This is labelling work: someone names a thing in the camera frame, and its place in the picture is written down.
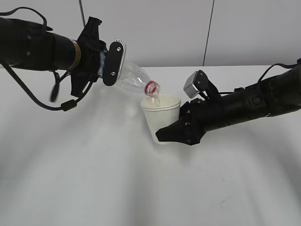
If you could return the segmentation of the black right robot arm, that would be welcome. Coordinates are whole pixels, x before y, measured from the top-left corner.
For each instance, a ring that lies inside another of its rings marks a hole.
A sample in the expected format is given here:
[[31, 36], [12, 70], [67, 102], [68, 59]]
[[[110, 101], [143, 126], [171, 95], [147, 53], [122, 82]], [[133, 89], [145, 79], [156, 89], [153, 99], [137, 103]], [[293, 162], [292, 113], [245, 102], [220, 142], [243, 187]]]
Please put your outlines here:
[[195, 145], [209, 131], [300, 110], [301, 61], [278, 66], [287, 71], [232, 92], [219, 92], [202, 70], [195, 71], [183, 88], [192, 100], [181, 106], [176, 122], [155, 133], [157, 139]]

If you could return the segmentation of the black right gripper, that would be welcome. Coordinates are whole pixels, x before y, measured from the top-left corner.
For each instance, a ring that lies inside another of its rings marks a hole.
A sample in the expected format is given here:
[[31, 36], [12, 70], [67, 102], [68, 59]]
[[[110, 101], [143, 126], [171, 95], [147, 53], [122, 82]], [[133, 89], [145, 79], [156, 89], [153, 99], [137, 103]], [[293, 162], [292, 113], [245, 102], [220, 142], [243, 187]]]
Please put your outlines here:
[[209, 131], [226, 126], [225, 99], [195, 98], [180, 107], [179, 120], [159, 129], [155, 134], [160, 142], [196, 145]]

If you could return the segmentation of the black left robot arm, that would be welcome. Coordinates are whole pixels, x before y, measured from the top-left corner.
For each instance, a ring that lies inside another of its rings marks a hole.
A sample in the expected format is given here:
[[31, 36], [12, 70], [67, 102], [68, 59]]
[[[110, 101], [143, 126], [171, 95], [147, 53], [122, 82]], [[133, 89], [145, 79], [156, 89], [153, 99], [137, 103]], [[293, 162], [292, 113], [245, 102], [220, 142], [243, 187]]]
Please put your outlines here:
[[80, 97], [88, 82], [98, 80], [102, 21], [89, 17], [76, 40], [55, 34], [52, 28], [20, 19], [0, 19], [0, 57], [11, 67], [32, 71], [71, 73], [71, 95]]

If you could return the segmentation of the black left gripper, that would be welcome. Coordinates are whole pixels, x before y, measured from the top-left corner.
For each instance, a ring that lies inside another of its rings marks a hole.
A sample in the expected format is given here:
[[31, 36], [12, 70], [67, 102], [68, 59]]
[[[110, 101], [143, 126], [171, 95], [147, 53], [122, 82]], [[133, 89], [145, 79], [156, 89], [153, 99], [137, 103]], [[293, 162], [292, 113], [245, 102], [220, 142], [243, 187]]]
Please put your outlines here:
[[101, 52], [106, 51], [106, 43], [99, 38], [99, 25], [102, 21], [89, 17], [86, 26], [77, 39], [80, 61], [71, 70], [71, 95], [80, 97], [89, 82], [96, 82], [101, 67]]

